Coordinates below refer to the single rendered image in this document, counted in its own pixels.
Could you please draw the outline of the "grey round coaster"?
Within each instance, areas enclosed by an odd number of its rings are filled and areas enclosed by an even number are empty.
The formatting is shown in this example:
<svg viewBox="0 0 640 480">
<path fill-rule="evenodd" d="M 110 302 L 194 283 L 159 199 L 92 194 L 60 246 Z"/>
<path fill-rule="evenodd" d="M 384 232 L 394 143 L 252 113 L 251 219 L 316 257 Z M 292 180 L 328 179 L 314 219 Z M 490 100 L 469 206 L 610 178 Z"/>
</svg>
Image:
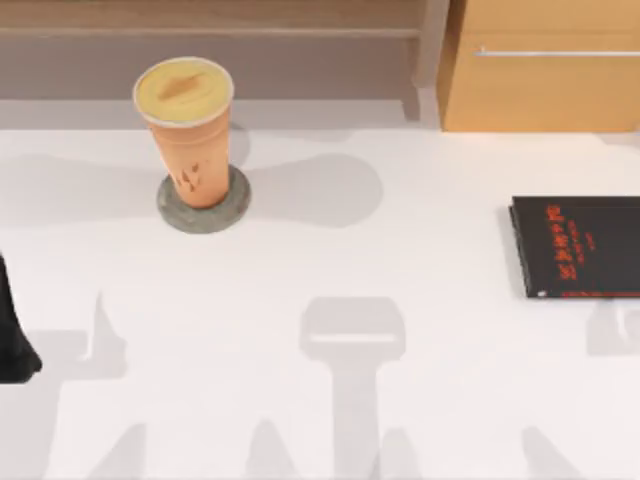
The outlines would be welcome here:
<svg viewBox="0 0 640 480">
<path fill-rule="evenodd" d="M 179 197 L 174 184 L 166 176 L 159 185 L 156 205 L 162 219 L 187 234 L 212 234 L 237 223 L 249 208 L 252 190 L 246 175 L 237 167 L 229 167 L 230 187 L 224 199 L 206 208 L 193 208 Z"/>
</svg>

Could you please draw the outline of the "orange cup with yellow lid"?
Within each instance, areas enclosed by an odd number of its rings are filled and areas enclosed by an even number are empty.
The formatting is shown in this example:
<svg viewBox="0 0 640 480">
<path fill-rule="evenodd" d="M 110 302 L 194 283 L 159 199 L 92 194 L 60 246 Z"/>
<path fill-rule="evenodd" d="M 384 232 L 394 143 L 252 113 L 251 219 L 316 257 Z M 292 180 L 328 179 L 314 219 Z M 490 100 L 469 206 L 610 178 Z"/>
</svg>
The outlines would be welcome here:
<svg viewBox="0 0 640 480">
<path fill-rule="evenodd" d="M 220 203 L 230 188 L 230 112 L 235 85 L 218 63 L 185 56 L 163 60 L 132 90 L 180 199 L 192 208 Z"/>
</svg>

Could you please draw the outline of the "brown wooden open shelf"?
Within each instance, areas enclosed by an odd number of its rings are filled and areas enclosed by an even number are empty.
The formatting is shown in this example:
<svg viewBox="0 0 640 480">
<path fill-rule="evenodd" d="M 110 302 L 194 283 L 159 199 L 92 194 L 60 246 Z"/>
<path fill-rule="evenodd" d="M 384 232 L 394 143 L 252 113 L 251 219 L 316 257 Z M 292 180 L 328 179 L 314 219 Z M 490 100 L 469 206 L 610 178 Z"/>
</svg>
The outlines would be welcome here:
<svg viewBox="0 0 640 480">
<path fill-rule="evenodd" d="M 433 83 L 450 0 L 0 0 L 0 99 L 129 98 L 171 57 L 212 59 L 243 100 L 396 101 Z"/>
</svg>

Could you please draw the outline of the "black book with red lettering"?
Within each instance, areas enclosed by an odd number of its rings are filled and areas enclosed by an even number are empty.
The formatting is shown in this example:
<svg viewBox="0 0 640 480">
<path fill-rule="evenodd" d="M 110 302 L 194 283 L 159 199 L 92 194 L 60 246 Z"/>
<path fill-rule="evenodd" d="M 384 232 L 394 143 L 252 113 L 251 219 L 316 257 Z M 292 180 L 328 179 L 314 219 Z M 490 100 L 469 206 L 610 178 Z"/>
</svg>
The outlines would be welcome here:
<svg viewBox="0 0 640 480">
<path fill-rule="evenodd" d="M 640 196 L 514 196 L 526 295 L 640 299 Z"/>
</svg>

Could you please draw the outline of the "light wooden cupboard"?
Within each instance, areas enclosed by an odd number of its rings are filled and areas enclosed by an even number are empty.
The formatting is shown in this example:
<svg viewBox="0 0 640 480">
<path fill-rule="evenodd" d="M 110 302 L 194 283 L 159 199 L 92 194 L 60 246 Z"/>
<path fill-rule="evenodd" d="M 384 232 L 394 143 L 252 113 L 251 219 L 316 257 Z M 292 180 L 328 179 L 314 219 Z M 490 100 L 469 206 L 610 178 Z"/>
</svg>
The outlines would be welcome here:
<svg viewBox="0 0 640 480">
<path fill-rule="evenodd" d="M 640 130 L 640 58 L 488 58 L 640 51 L 640 0 L 450 0 L 438 76 L 449 132 Z"/>
</svg>

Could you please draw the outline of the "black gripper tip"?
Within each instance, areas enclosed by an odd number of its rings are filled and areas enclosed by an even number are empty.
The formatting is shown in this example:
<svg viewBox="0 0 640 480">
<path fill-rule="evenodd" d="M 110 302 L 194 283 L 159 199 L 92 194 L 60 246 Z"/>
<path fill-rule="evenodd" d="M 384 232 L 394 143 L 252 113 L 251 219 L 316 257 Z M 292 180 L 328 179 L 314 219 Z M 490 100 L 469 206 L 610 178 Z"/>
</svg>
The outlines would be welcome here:
<svg viewBox="0 0 640 480">
<path fill-rule="evenodd" d="M 40 356 L 19 323 L 6 263 L 0 254 L 0 384 L 26 383 L 42 366 Z"/>
</svg>

